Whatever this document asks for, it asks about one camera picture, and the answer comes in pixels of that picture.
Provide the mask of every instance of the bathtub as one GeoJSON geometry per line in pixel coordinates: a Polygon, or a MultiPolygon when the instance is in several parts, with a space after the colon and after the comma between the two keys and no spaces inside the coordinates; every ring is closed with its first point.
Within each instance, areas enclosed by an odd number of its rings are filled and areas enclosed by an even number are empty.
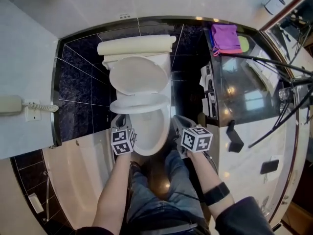
{"type": "Polygon", "coordinates": [[[43,149],[60,205],[74,229],[91,226],[100,193],[113,168],[109,130],[43,149]]]}

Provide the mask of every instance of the black wristband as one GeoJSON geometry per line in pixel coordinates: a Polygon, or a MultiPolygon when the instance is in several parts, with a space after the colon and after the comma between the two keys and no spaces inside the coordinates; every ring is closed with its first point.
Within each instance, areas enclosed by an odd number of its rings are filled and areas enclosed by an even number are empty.
{"type": "Polygon", "coordinates": [[[229,193],[230,191],[226,184],[222,182],[204,194],[205,203],[207,206],[213,205],[225,198],[229,193]]]}

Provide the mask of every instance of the jeans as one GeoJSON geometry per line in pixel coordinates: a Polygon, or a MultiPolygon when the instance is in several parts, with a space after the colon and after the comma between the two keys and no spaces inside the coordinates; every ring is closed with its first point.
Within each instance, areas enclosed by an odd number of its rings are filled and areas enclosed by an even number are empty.
{"type": "Polygon", "coordinates": [[[165,170],[170,180],[170,188],[168,192],[168,201],[162,201],[157,198],[148,188],[148,179],[141,172],[136,171],[133,174],[130,208],[127,213],[127,222],[147,213],[149,210],[160,208],[158,212],[162,212],[162,207],[171,206],[178,208],[183,212],[188,212],[199,219],[204,220],[204,215],[198,200],[187,196],[177,194],[181,192],[192,197],[198,198],[195,189],[189,180],[189,171],[176,150],[172,150],[165,159],[165,170]]]}

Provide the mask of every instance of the forearm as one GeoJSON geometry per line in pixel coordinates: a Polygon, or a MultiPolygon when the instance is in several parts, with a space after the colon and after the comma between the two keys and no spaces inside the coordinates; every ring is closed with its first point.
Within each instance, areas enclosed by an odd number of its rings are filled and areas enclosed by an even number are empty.
{"type": "Polygon", "coordinates": [[[99,197],[92,226],[103,227],[117,235],[123,222],[131,154],[119,155],[99,197]]]}
{"type": "MultiPolygon", "coordinates": [[[[203,193],[207,193],[222,183],[212,165],[202,152],[192,153],[188,151],[188,156],[194,165],[203,193]]],[[[216,219],[221,212],[233,204],[234,199],[232,195],[229,194],[219,202],[209,206],[209,210],[213,218],[216,219]]]]}

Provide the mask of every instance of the purple towel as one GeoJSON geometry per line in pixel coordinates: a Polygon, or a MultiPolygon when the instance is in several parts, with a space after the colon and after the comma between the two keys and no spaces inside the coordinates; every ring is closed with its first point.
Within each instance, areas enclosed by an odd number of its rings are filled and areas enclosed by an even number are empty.
{"type": "Polygon", "coordinates": [[[212,25],[214,40],[214,56],[219,53],[242,53],[240,42],[236,33],[237,27],[228,24],[212,25]]]}

